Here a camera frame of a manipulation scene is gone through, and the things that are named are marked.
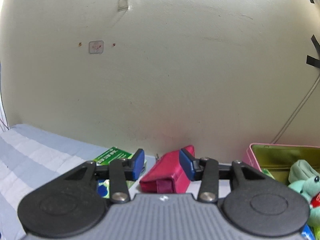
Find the magenta wallet pouch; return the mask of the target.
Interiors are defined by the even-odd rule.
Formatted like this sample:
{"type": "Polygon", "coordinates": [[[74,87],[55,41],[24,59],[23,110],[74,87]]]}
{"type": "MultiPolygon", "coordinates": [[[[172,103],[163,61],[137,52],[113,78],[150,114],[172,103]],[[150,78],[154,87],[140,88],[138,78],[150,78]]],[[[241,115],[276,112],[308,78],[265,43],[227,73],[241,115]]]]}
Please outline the magenta wallet pouch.
{"type": "Polygon", "coordinates": [[[144,193],[185,193],[190,180],[179,161],[180,150],[164,154],[140,180],[144,193]]]}

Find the striped blue bed sheet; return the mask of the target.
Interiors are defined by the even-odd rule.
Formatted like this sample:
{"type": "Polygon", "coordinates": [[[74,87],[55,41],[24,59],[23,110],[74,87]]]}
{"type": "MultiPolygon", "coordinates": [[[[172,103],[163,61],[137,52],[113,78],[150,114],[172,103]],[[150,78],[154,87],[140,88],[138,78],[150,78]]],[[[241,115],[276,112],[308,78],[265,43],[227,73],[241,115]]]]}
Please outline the striped blue bed sheet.
{"type": "Polygon", "coordinates": [[[19,124],[1,133],[1,239],[21,239],[21,199],[107,149],[19,124]]]}

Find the teal plush toy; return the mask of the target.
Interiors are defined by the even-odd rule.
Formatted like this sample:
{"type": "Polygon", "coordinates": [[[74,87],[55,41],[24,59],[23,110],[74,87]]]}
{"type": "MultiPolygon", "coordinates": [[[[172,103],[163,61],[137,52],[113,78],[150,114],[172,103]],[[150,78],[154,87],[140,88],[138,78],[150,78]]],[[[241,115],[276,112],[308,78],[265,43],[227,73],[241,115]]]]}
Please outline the teal plush toy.
{"type": "Polygon", "coordinates": [[[319,228],[319,176],[311,177],[307,180],[298,180],[289,185],[289,188],[300,193],[309,204],[310,217],[308,225],[319,228]]]}

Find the teal zip pouch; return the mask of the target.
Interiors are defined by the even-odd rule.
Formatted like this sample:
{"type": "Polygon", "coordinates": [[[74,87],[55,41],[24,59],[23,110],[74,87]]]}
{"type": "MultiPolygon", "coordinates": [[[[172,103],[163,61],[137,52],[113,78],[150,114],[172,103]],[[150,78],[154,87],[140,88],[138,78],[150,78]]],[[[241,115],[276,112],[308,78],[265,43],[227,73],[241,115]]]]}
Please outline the teal zip pouch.
{"type": "Polygon", "coordinates": [[[300,159],[291,166],[288,181],[291,184],[315,176],[319,176],[319,173],[306,160],[300,159]]]}

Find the large green carton box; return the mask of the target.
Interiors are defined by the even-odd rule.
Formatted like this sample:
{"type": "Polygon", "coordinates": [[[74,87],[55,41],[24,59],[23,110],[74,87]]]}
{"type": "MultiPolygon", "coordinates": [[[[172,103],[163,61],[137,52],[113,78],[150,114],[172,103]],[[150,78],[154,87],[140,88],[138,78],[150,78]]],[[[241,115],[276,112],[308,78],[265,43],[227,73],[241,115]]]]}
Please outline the large green carton box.
{"type": "Polygon", "coordinates": [[[130,201],[128,181],[137,181],[145,170],[145,152],[139,148],[134,154],[112,147],[94,160],[97,193],[112,203],[130,201]]]}

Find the pink metal tin box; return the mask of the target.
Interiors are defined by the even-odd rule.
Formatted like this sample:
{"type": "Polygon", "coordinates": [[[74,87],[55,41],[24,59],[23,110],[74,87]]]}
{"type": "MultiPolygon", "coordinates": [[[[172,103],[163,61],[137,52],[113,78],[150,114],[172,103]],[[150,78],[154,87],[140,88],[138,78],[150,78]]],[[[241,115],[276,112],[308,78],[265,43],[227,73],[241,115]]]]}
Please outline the pink metal tin box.
{"type": "Polygon", "coordinates": [[[286,185],[291,166],[298,160],[306,160],[319,173],[319,147],[250,144],[242,161],[253,168],[268,170],[272,177],[286,185]]]}

